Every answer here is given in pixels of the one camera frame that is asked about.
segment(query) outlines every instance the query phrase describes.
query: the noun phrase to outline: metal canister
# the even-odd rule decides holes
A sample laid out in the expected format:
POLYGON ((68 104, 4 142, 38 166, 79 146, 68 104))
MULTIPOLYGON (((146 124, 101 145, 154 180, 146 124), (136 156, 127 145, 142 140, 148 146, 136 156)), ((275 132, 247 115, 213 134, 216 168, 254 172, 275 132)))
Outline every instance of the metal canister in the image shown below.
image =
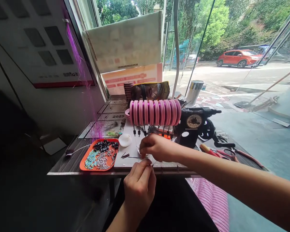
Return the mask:
POLYGON ((186 100, 186 102, 187 102, 186 107, 191 107, 195 104, 195 102, 199 96, 199 93, 203 87, 203 84, 204 84, 204 81, 201 81, 201 80, 191 81, 187 100, 186 100))

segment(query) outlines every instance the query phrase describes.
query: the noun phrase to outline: fishing line winder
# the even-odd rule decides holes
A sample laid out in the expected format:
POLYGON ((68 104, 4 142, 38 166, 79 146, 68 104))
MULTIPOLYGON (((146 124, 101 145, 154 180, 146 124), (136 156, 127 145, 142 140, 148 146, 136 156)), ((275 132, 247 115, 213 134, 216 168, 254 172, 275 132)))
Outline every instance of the fishing line winder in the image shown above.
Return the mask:
POLYGON ((215 126, 209 117, 217 113, 221 113, 221 110, 209 107, 182 109, 177 99, 135 100, 130 102, 128 119, 133 125, 134 136, 136 136, 135 127, 141 127, 144 135, 147 136, 145 125, 149 125, 157 126, 158 130, 159 127, 162 127, 162 136, 165 135, 165 128, 167 128, 167 136, 172 128, 171 139, 174 135, 176 136, 175 142, 189 148, 196 148, 198 137, 203 140, 214 139, 216 147, 233 147, 232 143, 219 142, 216 136, 215 126))

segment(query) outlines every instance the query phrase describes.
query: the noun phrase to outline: road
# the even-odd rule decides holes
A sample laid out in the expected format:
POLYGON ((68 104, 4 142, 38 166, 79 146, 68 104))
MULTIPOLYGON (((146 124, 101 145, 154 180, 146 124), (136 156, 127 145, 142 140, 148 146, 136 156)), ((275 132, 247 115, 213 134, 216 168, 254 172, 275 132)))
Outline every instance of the road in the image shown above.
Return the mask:
MULTIPOLYGON (((290 72, 290 63, 269 63, 265 66, 239 69, 237 67, 196 67, 194 69, 192 80, 203 80, 207 84, 206 91, 217 94, 239 94, 246 92, 231 92, 223 85, 242 85, 242 84, 273 84, 280 78, 290 72)), ((173 90, 176 70, 165 71, 164 81, 169 81, 171 91, 173 90)), ((191 75, 191 70, 179 72, 179 80, 176 90, 181 93, 186 92, 186 88, 191 75)), ((290 76, 284 79, 280 84, 290 82, 290 76)))

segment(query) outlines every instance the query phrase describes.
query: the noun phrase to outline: red car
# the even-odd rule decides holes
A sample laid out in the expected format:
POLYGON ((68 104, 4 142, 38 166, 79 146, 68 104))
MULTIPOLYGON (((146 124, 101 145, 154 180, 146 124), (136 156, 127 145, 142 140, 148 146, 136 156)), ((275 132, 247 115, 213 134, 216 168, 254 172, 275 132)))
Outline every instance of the red car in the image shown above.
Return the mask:
POLYGON ((245 66, 262 66, 259 64, 262 55, 249 50, 232 50, 223 53, 216 61, 217 67, 223 65, 233 66, 236 65, 238 68, 244 68, 245 66))

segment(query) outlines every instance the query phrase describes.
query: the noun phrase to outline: hand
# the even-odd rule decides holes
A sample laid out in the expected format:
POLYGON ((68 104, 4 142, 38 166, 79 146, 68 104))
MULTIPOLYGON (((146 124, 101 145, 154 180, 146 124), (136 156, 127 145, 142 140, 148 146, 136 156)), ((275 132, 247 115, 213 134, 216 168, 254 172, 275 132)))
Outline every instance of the hand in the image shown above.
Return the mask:
POLYGON ((137 223, 137 226, 147 213, 155 196, 156 176, 150 164, 149 159, 135 163, 123 181, 125 188, 123 206, 129 220, 134 224, 137 223))
POLYGON ((145 158, 146 154, 152 154, 159 162, 177 162, 178 155, 182 154, 184 149, 186 148, 157 134, 143 138, 140 144, 142 158, 145 158))

